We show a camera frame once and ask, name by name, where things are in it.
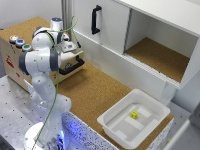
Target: yellow sponge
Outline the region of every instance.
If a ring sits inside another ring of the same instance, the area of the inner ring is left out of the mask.
[[[134,119],[137,118],[137,115],[138,115],[137,111],[132,111],[131,112],[131,117],[132,118],[134,118]]]

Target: brown work surface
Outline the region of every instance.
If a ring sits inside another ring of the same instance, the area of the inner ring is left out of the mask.
[[[105,134],[97,118],[129,92],[131,89],[88,63],[81,71],[61,82],[58,90],[58,93],[71,98],[71,111],[76,116],[120,150],[124,148]],[[145,150],[172,119],[173,115],[167,116],[136,150]]]
[[[144,38],[126,53],[178,82],[181,82],[190,60],[149,38]]]
[[[16,24],[14,26],[11,26],[9,28],[6,28],[5,30],[1,30],[0,36],[9,42],[9,38],[11,35],[17,35],[19,39],[24,39],[26,44],[31,45],[32,38],[30,37],[32,37],[35,29],[41,25],[47,28],[50,27],[49,22],[45,21],[40,17],[35,17],[27,21],[21,22],[19,24]]]

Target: brown box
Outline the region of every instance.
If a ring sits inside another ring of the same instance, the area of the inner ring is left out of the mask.
[[[19,70],[19,55],[22,53],[21,49],[16,48],[15,45],[9,43],[9,37],[11,35],[17,35],[20,39],[24,39],[26,44],[31,45],[32,34],[38,26],[49,27],[49,23],[40,17],[35,17],[15,26],[9,27],[5,30],[0,31],[0,50],[1,55],[5,67],[6,74],[12,78],[15,82],[17,82],[20,86],[22,86],[25,90],[28,90],[24,79],[31,83],[30,75],[24,74],[21,70]],[[83,59],[83,51],[75,54],[73,57],[64,60],[61,64],[61,68],[65,68],[67,63],[72,65],[76,64],[76,56],[79,55],[81,59]],[[59,82],[63,81],[67,77],[81,70],[83,67],[79,67],[73,72],[67,75],[59,75]],[[57,82],[56,72],[50,72],[50,77],[54,84]]]

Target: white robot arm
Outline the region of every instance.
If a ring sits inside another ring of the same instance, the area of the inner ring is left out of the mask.
[[[59,70],[61,66],[60,54],[77,48],[73,42],[69,41],[68,35],[63,33],[62,29],[63,23],[59,18],[51,20],[51,28],[36,28],[32,37],[32,47],[35,51],[24,52],[19,57],[20,70],[31,75],[32,78],[31,99],[35,104],[47,108],[46,117],[57,94],[49,72]],[[55,139],[62,131],[61,114],[69,111],[71,105],[71,100],[68,97],[57,95],[52,113],[39,137],[39,147],[49,149],[47,143]]]

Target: black door handle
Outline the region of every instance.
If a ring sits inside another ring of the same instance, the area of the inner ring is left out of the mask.
[[[96,8],[94,8],[92,11],[92,27],[91,27],[91,29],[92,29],[93,35],[100,32],[100,30],[96,27],[96,21],[97,21],[97,13],[96,12],[99,10],[102,10],[102,8],[101,8],[101,6],[97,5]]]
[[[71,67],[68,67],[68,68],[66,68],[64,70],[59,68],[59,73],[61,75],[67,75],[67,74],[69,74],[70,72],[74,71],[75,69],[77,69],[78,67],[82,66],[85,63],[81,58],[79,58],[79,56],[76,56],[76,60],[78,61],[78,63],[73,65],[73,66],[71,66]]]

